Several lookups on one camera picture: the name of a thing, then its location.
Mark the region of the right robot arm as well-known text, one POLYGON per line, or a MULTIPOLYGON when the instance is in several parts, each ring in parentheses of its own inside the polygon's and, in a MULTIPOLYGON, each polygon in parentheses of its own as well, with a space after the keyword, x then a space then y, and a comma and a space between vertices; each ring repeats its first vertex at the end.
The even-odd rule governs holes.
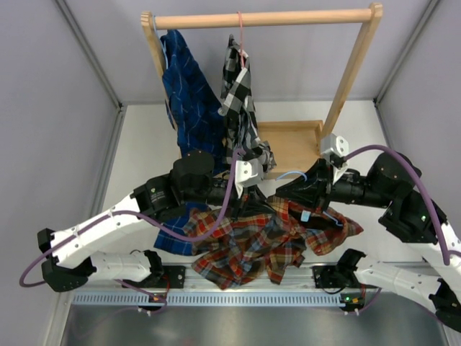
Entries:
POLYGON ((379 224, 416 251, 437 274, 411 272, 348 249, 335 265, 314 269, 317 287, 383 288, 417 303, 445 326, 459 331, 460 239, 424 189, 421 171, 406 156, 383 148, 367 175, 347 169, 334 179, 334 170, 346 163, 345 157, 337 155, 331 160, 318 159, 304 178, 277 188, 276 195, 322 211, 332 202, 383 208, 379 224))

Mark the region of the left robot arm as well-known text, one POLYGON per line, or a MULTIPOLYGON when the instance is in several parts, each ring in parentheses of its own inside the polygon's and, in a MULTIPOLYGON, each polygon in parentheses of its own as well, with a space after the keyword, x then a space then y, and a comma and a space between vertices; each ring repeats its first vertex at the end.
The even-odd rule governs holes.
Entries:
POLYGON ((159 285, 164 267, 154 251, 115 254, 102 249, 143 229, 144 223, 189 243, 212 236, 223 225, 227 210, 240 213, 245 202, 244 190, 264 178, 261 162, 243 159, 242 150, 233 155, 229 178, 215 178, 214 165, 211 154, 191 151, 177 159, 169 173, 149 179, 98 216, 66 230, 39 231, 37 242, 45 283, 55 292, 103 280, 143 283, 149 288, 159 285), (164 226, 165 222, 185 215, 188 202, 220 207, 218 217, 202 235, 181 235, 164 226))

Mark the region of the red brown plaid shirt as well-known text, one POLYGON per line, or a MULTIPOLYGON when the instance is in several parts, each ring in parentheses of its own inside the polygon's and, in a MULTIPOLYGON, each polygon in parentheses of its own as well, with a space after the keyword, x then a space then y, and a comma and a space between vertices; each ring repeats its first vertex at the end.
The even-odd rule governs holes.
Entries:
POLYGON ((306 251, 329 254, 363 231, 333 208, 307 208, 275 196, 268 203, 273 213, 237 220, 225 216, 209 237, 193 243, 192 269, 221 290, 250 283, 262 273, 279 285, 288 267, 303 263, 306 251))

